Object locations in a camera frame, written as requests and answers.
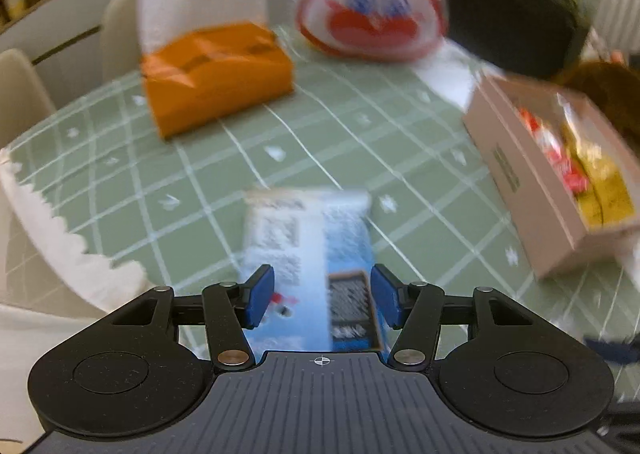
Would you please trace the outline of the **green grid tablecloth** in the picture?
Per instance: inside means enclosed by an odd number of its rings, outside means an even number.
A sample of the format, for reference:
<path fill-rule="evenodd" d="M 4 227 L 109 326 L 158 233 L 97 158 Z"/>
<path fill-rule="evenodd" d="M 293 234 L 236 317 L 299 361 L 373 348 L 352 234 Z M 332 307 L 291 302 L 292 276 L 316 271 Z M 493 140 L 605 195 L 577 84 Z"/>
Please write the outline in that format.
<path fill-rule="evenodd" d="M 365 188 L 376 258 L 408 281 L 465 295 L 494 286 L 578 336 L 627 338 L 639 292 L 616 263 L 538 281 L 495 182 L 462 126 L 478 63 L 446 47 L 421 78 L 339 63 L 281 37 L 298 92 L 166 143 L 137 74 L 86 93 L 10 145 L 3 167 L 38 209 L 2 200 L 1 299 L 94 318 L 44 258 L 60 222 L 77 264 L 136 262 L 190 294 L 242 261 L 250 188 Z"/>

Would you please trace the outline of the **red snack packet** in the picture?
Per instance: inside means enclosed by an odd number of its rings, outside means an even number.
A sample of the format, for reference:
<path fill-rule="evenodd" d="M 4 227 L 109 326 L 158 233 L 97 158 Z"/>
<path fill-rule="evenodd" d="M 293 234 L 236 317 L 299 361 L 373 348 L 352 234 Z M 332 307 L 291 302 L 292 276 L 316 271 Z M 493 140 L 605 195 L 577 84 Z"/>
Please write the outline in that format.
<path fill-rule="evenodd" d="M 519 106 L 518 114 L 567 191 L 574 196 L 585 193 L 589 188 L 587 176 L 567 153 L 560 137 L 527 108 Z"/>

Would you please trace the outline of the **orange tissue box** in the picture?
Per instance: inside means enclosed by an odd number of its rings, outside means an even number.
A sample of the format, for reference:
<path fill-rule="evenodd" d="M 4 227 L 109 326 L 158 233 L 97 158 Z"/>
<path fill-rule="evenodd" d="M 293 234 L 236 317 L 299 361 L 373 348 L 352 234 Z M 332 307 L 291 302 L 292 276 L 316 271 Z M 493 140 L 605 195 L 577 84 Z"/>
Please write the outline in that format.
<path fill-rule="evenodd" d="M 294 64 L 268 23 L 194 30 L 143 55 L 140 72 L 164 140 L 294 89 Z"/>

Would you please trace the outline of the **blue snack packet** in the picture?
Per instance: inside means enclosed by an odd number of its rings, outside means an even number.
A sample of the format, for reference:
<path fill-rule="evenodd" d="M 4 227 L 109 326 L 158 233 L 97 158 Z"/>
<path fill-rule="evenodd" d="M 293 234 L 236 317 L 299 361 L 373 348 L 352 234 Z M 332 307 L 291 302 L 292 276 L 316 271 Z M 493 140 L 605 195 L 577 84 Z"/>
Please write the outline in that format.
<path fill-rule="evenodd" d="M 268 351 L 383 351 L 369 275 L 374 263 L 365 190 L 275 188 L 244 197 L 240 274 L 274 273 L 262 322 L 246 336 Z"/>

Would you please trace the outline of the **white cartoon children bag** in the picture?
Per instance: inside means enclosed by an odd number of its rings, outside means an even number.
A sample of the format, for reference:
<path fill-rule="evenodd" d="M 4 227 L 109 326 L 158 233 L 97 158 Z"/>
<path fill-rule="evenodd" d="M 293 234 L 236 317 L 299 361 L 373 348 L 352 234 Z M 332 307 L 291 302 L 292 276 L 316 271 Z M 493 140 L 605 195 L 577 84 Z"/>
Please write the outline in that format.
<path fill-rule="evenodd" d="M 111 312 L 152 287 L 140 262 L 113 266 L 101 254 L 90 254 L 86 240 L 67 229 L 52 205 L 30 184 L 17 182 L 17 163 L 1 151 L 1 185 L 26 235 L 60 281 L 87 304 Z"/>

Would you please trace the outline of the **yellow snack packet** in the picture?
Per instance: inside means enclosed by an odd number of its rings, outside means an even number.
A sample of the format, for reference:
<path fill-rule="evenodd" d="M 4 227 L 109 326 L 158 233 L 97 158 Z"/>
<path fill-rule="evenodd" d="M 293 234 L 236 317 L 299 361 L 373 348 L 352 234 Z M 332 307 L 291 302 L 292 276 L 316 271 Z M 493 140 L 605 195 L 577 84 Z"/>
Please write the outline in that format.
<path fill-rule="evenodd" d="M 564 118 L 561 134 L 565 149 L 587 182 L 574 195 L 586 225 L 600 228 L 631 218 L 636 211 L 620 168 L 599 144 L 580 134 L 577 113 L 568 99 L 559 93 L 555 97 Z"/>

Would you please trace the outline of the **brown plush toy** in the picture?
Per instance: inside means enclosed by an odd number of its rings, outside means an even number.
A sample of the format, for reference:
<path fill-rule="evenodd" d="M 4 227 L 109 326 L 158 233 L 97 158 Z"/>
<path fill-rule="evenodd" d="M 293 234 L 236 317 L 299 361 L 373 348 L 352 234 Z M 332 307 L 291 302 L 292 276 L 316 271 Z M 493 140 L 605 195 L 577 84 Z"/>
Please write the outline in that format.
<path fill-rule="evenodd" d="M 582 92 L 608 118 L 623 140 L 639 155 L 639 74 L 625 64 L 584 61 L 564 70 L 558 84 Z"/>

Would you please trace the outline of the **pink cardboard box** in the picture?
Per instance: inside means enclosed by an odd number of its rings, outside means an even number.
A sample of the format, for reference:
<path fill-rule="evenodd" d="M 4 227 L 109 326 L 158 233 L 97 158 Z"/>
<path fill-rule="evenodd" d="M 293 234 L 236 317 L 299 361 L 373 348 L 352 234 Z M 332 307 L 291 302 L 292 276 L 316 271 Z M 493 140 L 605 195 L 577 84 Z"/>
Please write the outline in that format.
<path fill-rule="evenodd" d="M 590 228 L 574 196 L 553 170 L 518 114 L 520 106 L 556 128 L 553 106 L 564 96 L 577 115 L 579 133 L 614 159 L 630 197 L 639 203 L 639 161 L 608 120 L 581 93 L 519 76 L 484 74 L 463 123 L 512 214 L 512 221 L 538 278 L 615 259 L 639 279 L 639 217 Z"/>

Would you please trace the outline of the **beige chair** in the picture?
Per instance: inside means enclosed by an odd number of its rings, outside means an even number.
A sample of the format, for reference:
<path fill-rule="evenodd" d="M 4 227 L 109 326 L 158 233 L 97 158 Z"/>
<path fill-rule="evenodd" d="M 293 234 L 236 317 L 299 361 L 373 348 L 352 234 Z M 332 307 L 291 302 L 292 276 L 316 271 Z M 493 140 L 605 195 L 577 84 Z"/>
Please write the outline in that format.
<path fill-rule="evenodd" d="M 268 0 L 111 0 L 101 21 L 103 80 L 189 32 L 236 22 L 267 24 Z"/>

